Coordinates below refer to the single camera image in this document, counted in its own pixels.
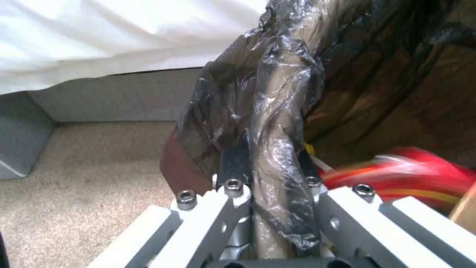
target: hex socket bolt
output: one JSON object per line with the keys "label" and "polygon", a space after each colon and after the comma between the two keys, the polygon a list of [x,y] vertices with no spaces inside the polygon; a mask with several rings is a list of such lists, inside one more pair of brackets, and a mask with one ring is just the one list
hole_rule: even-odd
{"label": "hex socket bolt", "polygon": [[194,190],[183,190],[177,194],[177,207],[181,210],[191,210],[197,205],[197,194]]}
{"label": "hex socket bolt", "polygon": [[228,179],[225,181],[225,194],[229,197],[239,197],[243,194],[243,183],[238,179]]}
{"label": "hex socket bolt", "polygon": [[375,196],[375,190],[373,189],[373,187],[365,183],[359,183],[354,185],[352,187],[352,191],[354,191],[354,193],[356,193],[368,203],[371,203]]}
{"label": "hex socket bolt", "polygon": [[322,185],[321,180],[314,176],[307,176],[304,180],[309,188],[317,188]]}

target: beige carpet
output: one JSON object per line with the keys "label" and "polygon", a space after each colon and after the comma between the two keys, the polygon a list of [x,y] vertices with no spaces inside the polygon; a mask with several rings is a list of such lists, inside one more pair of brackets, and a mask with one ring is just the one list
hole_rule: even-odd
{"label": "beige carpet", "polygon": [[84,267],[149,205],[168,206],[159,158],[173,126],[58,127],[28,177],[0,181],[11,266]]}

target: gray wall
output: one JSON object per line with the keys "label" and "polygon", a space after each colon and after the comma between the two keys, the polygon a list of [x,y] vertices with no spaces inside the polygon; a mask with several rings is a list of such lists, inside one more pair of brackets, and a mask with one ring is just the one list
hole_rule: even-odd
{"label": "gray wall", "polygon": [[0,96],[0,179],[24,177],[55,126],[25,92]]}
{"label": "gray wall", "polygon": [[57,122],[175,121],[201,68],[77,79],[30,92]]}

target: white sheet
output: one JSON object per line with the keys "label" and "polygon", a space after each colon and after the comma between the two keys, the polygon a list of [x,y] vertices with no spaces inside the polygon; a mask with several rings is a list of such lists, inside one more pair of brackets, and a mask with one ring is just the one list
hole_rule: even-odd
{"label": "white sheet", "polygon": [[267,0],[3,0],[0,94],[114,73],[203,66]]}

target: yellow object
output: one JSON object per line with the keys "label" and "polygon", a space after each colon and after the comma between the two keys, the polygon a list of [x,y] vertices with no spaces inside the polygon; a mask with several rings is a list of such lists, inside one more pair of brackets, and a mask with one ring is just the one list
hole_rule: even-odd
{"label": "yellow object", "polygon": [[306,151],[307,151],[308,154],[310,154],[310,155],[315,155],[316,154],[316,152],[314,151],[314,146],[312,146],[308,143],[306,143],[305,146],[306,146]]}

